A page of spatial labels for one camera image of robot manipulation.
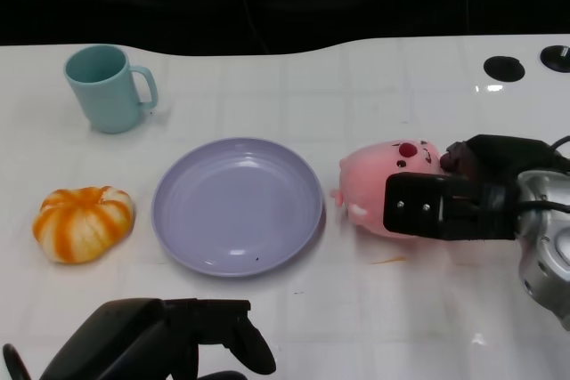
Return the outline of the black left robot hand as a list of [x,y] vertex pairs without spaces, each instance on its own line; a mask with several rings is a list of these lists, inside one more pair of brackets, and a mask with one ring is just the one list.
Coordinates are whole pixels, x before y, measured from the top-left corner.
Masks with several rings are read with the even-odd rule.
[[44,379],[195,379],[199,347],[222,345],[270,375],[273,354],[247,300],[130,298],[100,306],[58,351]]

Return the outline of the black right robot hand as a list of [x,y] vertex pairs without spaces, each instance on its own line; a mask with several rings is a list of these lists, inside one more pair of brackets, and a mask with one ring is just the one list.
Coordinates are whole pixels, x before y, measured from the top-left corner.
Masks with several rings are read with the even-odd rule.
[[545,141],[479,134],[451,145],[440,174],[387,178],[383,224],[429,239],[514,240],[548,213],[569,212],[568,137]]

